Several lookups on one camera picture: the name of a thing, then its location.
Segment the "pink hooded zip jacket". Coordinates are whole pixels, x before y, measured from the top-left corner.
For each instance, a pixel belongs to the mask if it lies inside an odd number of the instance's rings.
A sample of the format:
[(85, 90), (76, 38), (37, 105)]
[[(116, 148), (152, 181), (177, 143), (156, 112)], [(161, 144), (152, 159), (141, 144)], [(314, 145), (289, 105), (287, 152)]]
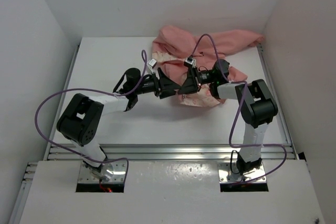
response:
[(265, 39), (262, 34), (239, 29), (211, 33), (210, 36), (201, 38), (172, 25), (164, 26), (152, 42), (152, 58), (171, 80), (182, 85), (187, 75), (184, 66), (187, 57), (194, 56), (198, 68), (210, 70), (217, 60), (216, 55), (225, 59), (255, 47)]

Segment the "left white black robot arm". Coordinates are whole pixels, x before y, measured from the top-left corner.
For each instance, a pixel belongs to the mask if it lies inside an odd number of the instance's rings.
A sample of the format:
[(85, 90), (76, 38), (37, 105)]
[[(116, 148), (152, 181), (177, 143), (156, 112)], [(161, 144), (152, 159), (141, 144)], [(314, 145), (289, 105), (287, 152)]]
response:
[(75, 94), (57, 122), (57, 131), (75, 145), (87, 167), (99, 172), (107, 160), (105, 152), (95, 140), (101, 117), (130, 111), (140, 94), (153, 93), (164, 99), (175, 95), (180, 88), (160, 68), (157, 73), (144, 76), (139, 69), (130, 68), (114, 87), (113, 95), (88, 97)]

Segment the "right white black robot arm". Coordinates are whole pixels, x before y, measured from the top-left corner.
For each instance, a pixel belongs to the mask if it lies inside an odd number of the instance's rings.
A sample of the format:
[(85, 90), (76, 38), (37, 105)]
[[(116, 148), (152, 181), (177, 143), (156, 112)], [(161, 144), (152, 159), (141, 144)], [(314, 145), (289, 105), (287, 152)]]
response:
[(261, 165), (261, 145), (268, 125), (278, 113), (276, 102), (265, 81), (258, 79), (250, 84), (230, 82), (229, 62), (218, 59), (211, 70), (198, 70), (196, 60), (188, 57), (184, 61), (187, 77), (178, 94), (193, 94), (207, 84), (211, 96), (217, 100), (237, 100), (238, 114), (245, 122), (243, 144), (237, 154), (233, 174), (244, 173)]

